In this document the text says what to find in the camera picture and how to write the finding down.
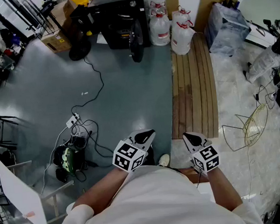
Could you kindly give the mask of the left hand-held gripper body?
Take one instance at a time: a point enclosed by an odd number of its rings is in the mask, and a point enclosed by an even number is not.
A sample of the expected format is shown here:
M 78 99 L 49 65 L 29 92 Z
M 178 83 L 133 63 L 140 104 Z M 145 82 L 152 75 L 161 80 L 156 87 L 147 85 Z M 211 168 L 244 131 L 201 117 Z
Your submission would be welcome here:
M 114 150 L 112 164 L 125 172 L 132 172 L 143 164 L 147 149 L 146 143 L 139 144 L 133 138 L 121 140 Z

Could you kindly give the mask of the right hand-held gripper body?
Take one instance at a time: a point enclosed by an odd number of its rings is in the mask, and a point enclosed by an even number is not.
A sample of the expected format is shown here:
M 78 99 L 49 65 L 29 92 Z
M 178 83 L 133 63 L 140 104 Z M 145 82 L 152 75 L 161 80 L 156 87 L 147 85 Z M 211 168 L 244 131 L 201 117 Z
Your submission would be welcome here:
M 192 158 L 194 165 L 203 172 L 212 171 L 220 165 L 220 154 L 213 145 L 199 149 Z

